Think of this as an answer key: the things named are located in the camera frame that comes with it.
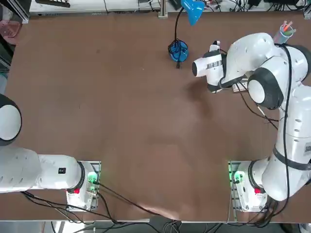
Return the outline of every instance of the blue lamp shade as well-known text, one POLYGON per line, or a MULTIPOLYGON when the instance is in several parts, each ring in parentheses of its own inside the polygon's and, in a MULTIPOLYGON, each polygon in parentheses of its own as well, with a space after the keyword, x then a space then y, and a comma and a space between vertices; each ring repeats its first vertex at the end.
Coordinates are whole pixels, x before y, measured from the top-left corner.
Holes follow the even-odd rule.
POLYGON ((190 25, 194 25, 204 10, 204 2, 193 0, 181 0, 182 7, 187 11, 190 25))

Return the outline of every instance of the pen holder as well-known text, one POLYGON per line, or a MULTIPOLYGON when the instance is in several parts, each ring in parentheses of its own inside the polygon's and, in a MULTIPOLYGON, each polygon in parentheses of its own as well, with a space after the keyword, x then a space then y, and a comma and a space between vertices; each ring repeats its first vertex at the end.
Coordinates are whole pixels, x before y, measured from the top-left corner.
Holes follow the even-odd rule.
POLYGON ((278 32, 276 33, 276 35, 273 37, 273 41, 275 44, 283 44, 286 43, 286 41, 292 37, 292 35, 294 34, 293 32, 293 28, 290 26, 286 32, 284 32, 284 28, 283 25, 280 26, 280 29, 278 30, 278 32))

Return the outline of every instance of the blue desk lamp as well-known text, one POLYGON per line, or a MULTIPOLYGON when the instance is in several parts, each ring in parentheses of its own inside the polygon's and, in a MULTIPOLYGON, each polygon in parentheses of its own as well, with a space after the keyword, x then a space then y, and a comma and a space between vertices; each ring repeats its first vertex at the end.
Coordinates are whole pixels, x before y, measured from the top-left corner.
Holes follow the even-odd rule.
POLYGON ((170 57, 177 62, 176 68, 180 68, 180 63, 185 61, 188 57, 188 46, 187 44, 179 40, 177 38, 177 24, 178 24, 178 19, 182 13, 182 11, 185 9, 188 13, 188 18, 190 25, 194 25, 198 19, 200 18, 203 10, 204 10, 204 2, 202 1, 193 1, 193 0, 181 0, 181 5, 182 8, 180 12, 177 15, 176 18, 176 23, 175 23, 175 39, 173 42, 169 45, 168 50, 170 57))

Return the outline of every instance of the brown tabletop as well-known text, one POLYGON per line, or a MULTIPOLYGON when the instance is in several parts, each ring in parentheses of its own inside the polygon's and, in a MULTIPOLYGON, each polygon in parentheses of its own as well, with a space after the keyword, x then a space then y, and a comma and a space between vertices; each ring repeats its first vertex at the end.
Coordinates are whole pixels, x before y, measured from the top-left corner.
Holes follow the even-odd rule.
MULTIPOLYGON (((101 182, 167 217, 226 221, 227 161, 269 156, 276 130, 251 114, 232 90, 210 93, 205 78, 193 77, 191 63, 214 40, 227 50, 247 34, 274 35, 284 20, 297 28, 289 43, 311 49, 311 25, 301 13, 208 13, 193 27, 183 15, 178 38, 190 54, 181 69, 167 53, 173 16, 30 20, 20 33, 6 91, 23 116, 15 145, 101 161, 101 182)), ((66 203, 63 190, 34 193, 66 203)), ((310 195, 310 187, 302 188, 275 220, 310 222, 310 195)), ((105 196, 117 219, 150 216, 105 196)), ((19 193, 1 194, 0 206, 5 210, 0 219, 65 219, 19 193)), ((102 204, 98 212, 105 213, 102 204)), ((242 214, 238 220, 248 218, 242 214)), ((84 219, 102 218, 84 214, 84 219)))

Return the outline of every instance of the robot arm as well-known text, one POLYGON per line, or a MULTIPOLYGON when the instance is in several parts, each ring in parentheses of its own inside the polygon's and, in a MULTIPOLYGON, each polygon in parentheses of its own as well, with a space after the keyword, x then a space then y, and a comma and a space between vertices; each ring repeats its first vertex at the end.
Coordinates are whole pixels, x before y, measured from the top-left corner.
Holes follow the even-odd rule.
POLYGON ((234 42, 227 55, 220 57, 210 48, 202 58, 192 63, 192 72, 195 77, 206 75, 208 89, 218 92, 246 78, 246 72, 257 69, 277 52, 270 35, 251 34, 234 42))
POLYGON ((66 155, 37 154, 10 146, 21 125, 17 105, 0 94, 0 193, 65 189, 68 204, 88 210, 96 206, 98 185, 90 180, 98 181, 98 174, 93 165, 66 155))
POLYGON ((302 81, 311 71, 311 53, 302 46, 288 46, 292 64, 292 82, 289 87, 289 58, 286 51, 275 46, 266 33, 245 36, 234 42, 226 57, 226 72, 210 71, 200 65, 199 75, 207 76, 207 83, 222 88, 238 83, 251 71, 248 92, 252 100, 268 109, 279 108, 279 126, 275 148, 266 159, 241 162, 234 176, 243 211, 259 212, 267 201, 267 195, 281 201, 287 198, 287 177, 284 158, 284 109, 290 92, 287 128, 285 134, 289 170, 289 196, 295 194, 311 177, 311 87, 302 81))

